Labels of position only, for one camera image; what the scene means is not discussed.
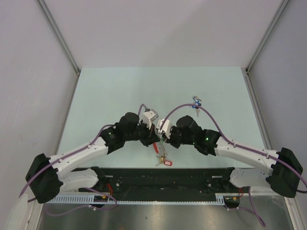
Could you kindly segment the red handled key organizer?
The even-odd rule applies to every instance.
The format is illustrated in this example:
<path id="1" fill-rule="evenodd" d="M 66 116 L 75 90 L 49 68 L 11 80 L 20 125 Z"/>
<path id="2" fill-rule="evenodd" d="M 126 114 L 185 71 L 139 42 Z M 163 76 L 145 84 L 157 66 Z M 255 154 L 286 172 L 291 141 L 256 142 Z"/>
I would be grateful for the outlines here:
<path id="1" fill-rule="evenodd" d="M 167 156 L 167 151 L 164 145 L 160 145 L 159 141 L 153 143 L 153 148 L 157 156 L 164 156 L 164 157 Z"/>

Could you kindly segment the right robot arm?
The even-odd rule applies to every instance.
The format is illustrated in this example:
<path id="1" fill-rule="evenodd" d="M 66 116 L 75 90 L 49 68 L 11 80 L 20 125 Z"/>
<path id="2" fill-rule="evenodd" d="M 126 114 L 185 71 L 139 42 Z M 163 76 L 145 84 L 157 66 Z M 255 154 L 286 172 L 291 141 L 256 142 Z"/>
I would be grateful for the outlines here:
<path id="1" fill-rule="evenodd" d="M 290 149 L 276 151 L 243 146 L 227 140 L 218 131 L 202 129 L 188 115 L 180 118 L 176 125 L 166 119 L 158 120 L 157 132 L 176 149 L 192 145 L 203 155 L 226 157 L 259 169 L 265 175 L 265 183 L 279 195 L 294 198 L 298 192 L 303 167 Z"/>

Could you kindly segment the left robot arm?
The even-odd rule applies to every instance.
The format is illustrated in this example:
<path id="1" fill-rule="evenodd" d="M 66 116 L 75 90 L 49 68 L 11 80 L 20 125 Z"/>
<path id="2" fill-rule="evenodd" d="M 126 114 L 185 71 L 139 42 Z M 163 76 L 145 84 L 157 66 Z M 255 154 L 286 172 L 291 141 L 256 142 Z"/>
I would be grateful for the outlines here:
<path id="1" fill-rule="evenodd" d="M 92 188 L 102 191 L 106 180 L 98 167 L 78 172 L 75 169 L 124 147 L 128 141 L 140 141 L 146 147 L 158 142 L 153 124 L 157 118 L 158 113 L 154 110 L 147 110 L 142 115 L 128 112 L 119 122 L 102 127 L 92 141 L 78 149 L 50 157 L 43 153 L 37 155 L 26 174 L 26 187 L 40 204 L 69 190 Z"/>

